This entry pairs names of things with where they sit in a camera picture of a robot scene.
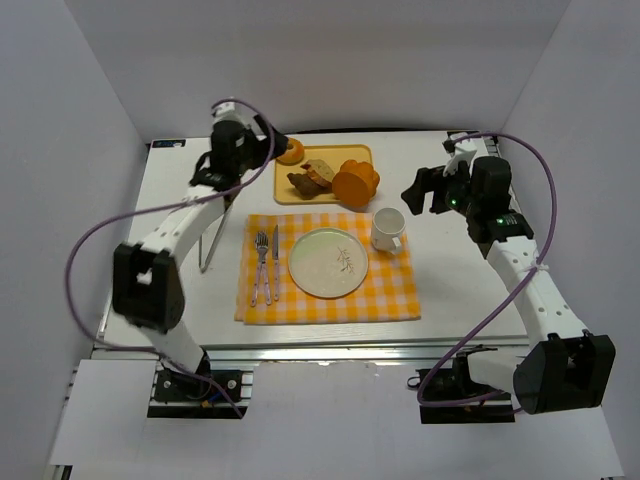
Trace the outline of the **dark brown croissant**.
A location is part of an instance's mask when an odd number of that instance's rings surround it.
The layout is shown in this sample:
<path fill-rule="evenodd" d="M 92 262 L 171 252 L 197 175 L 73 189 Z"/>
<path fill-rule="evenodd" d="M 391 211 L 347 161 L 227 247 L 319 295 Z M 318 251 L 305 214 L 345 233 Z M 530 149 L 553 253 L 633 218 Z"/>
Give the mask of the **dark brown croissant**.
<path fill-rule="evenodd" d="M 287 179 L 302 199 L 311 199 L 326 192 L 326 188 L 307 174 L 289 173 Z"/>

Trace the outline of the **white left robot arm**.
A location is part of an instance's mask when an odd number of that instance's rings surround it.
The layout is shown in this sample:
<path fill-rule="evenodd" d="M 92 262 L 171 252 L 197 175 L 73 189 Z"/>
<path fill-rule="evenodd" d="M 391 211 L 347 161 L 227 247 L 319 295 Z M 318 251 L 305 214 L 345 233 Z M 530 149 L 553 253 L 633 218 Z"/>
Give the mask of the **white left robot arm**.
<path fill-rule="evenodd" d="M 113 256 L 112 310 L 138 329 L 180 375 L 203 377 L 208 357 L 182 316 L 186 301 L 180 267 L 205 230 L 223 219 L 239 194 L 243 175 L 287 151 L 288 138 L 256 115 L 260 139 L 234 113 L 213 123 L 209 150 L 196 161 L 184 207 L 134 244 L 122 243 Z"/>

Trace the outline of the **stainless steel tongs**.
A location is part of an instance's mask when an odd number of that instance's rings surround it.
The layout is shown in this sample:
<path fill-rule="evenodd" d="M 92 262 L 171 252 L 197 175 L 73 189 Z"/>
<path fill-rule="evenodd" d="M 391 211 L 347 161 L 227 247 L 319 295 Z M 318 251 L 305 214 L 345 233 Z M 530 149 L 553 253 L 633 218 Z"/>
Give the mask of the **stainless steel tongs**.
<path fill-rule="evenodd" d="M 230 218 L 234 203 L 235 195 L 226 195 L 223 197 L 222 214 L 209 226 L 198 241 L 198 267 L 199 271 L 204 274 L 209 268 L 214 257 L 216 249 L 221 241 L 226 224 Z"/>

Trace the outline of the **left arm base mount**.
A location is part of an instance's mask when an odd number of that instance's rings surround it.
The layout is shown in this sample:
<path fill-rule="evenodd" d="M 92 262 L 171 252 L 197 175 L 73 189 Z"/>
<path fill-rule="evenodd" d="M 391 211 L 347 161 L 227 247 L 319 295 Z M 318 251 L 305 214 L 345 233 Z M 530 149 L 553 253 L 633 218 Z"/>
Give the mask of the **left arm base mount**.
<path fill-rule="evenodd" d="M 222 394 L 224 391 L 245 414 L 253 383 L 249 371 L 212 369 L 219 385 L 196 380 L 166 367 L 158 367 L 152 383 L 147 417 L 151 419 L 235 419 L 239 416 Z"/>

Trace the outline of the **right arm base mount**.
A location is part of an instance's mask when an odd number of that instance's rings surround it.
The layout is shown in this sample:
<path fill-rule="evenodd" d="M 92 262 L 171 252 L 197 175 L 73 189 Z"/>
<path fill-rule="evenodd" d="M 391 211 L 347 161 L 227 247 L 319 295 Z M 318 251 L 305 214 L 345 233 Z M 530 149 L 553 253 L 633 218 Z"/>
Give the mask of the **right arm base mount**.
<path fill-rule="evenodd" d="M 501 424 L 514 423 L 521 411 L 514 408 L 509 393 L 495 394 L 495 389 L 471 381 L 463 368 L 467 366 L 469 353 L 475 351 L 494 351 L 494 347 L 479 345 L 464 348 L 453 357 L 449 367 L 441 367 L 429 382 L 422 399 L 427 401 L 452 401 L 468 399 L 492 393 L 491 399 L 472 402 L 455 407 L 427 408 L 419 407 L 423 425 L 462 425 L 462 424 Z"/>

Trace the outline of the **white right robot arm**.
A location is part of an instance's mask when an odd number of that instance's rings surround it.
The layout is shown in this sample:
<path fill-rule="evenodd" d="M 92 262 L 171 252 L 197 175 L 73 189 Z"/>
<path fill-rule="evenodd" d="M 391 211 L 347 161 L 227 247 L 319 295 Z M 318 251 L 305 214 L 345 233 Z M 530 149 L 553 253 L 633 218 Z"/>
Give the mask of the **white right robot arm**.
<path fill-rule="evenodd" d="M 452 174 L 445 167 L 421 168 L 402 200 L 421 214 L 462 215 L 471 240 L 498 274 L 525 327 L 530 349 L 518 357 L 496 347 L 463 346 L 447 355 L 452 365 L 439 378 L 429 371 L 418 387 L 429 408 L 481 403 L 508 394 L 528 414 L 601 405 L 616 349 L 607 335 L 595 335 L 576 316 L 542 262 L 533 231 L 511 207 L 512 172 L 499 157 L 463 161 Z"/>

